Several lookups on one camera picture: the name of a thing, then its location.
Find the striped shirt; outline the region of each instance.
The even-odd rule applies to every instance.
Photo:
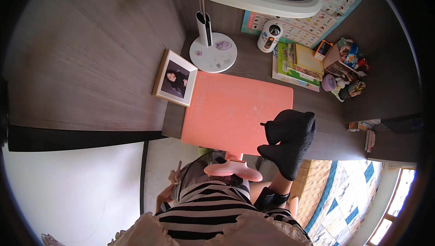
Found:
[[[157,217],[168,235],[180,245],[203,245],[207,239],[223,234],[223,228],[248,211],[258,211],[247,196],[220,181],[200,183],[184,189],[178,204]],[[302,227],[287,209],[263,211],[264,217]]]

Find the pink desk pad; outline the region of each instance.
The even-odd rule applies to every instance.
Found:
[[[198,71],[181,141],[233,154],[259,156],[267,144],[260,123],[293,108],[293,89],[232,75]]]

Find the dark wooden desk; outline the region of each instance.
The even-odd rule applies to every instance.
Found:
[[[188,34],[181,56],[190,61],[189,48],[197,34]],[[272,79],[272,54],[258,50],[258,36],[229,35],[237,45],[237,59],[224,74],[247,77],[293,88],[293,109],[316,114],[317,133],[305,159],[365,159],[365,132],[347,131],[343,121],[343,105],[329,92],[314,92],[300,86]],[[162,134],[181,138],[186,108],[169,102],[166,107]]]

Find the lamp stand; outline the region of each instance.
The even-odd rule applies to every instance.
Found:
[[[224,34],[211,32],[210,16],[205,12],[204,0],[199,0],[199,4],[200,11],[196,13],[199,37],[190,47],[190,58],[204,72],[223,72],[236,61],[236,44]]]

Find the window frame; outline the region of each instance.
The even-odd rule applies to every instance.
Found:
[[[371,240],[371,239],[373,238],[373,236],[376,234],[376,232],[378,231],[378,229],[379,229],[379,227],[381,226],[381,223],[383,222],[384,219],[387,219],[387,220],[391,221],[391,222],[392,222],[391,225],[393,225],[393,224],[394,224],[394,221],[397,219],[397,217],[388,214],[388,211],[390,210],[390,206],[391,206],[391,204],[393,203],[394,198],[396,197],[397,189],[399,188],[400,179],[402,178],[402,173],[403,173],[403,170],[405,170],[405,169],[412,169],[412,170],[415,171],[414,168],[400,168],[400,174],[399,174],[399,178],[397,179],[396,187],[394,188],[393,196],[391,197],[391,200],[390,200],[390,202],[389,202],[389,204],[388,204],[388,206],[387,206],[387,209],[385,210],[384,215],[382,216],[381,220],[379,221],[378,226],[375,228],[375,230],[373,231],[372,235],[371,235],[370,238],[367,240],[367,242],[365,243],[365,245],[367,245],[367,246],[376,246],[375,244],[371,243],[370,240]]]

